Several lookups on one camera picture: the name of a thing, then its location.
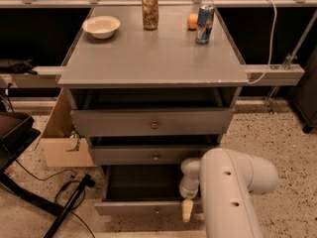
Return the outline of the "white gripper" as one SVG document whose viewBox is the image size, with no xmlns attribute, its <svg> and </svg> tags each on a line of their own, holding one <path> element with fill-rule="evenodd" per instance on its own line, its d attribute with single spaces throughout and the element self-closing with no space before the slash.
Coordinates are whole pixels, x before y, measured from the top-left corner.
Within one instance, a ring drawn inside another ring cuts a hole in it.
<svg viewBox="0 0 317 238">
<path fill-rule="evenodd" d="M 181 203 L 182 220 L 187 223 L 190 221 L 193 209 L 193 198 L 196 197 L 199 188 L 199 179 L 184 176 L 179 184 L 179 193 L 186 198 Z"/>
</svg>

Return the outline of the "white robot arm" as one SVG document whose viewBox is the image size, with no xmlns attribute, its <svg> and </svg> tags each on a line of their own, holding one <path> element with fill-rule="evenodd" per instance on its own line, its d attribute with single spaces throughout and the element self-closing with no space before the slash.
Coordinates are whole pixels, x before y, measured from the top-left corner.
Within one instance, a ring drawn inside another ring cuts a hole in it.
<svg viewBox="0 0 317 238">
<path fill-rule="evenodd" d="M 207 238 L 264 238 L 252 194 L 268 194 L 278 184 L 270 161 L 215 148 L 181 163 L 182 220 L 190 220 L 193 199 L 201 196 Z"/>
</svg>

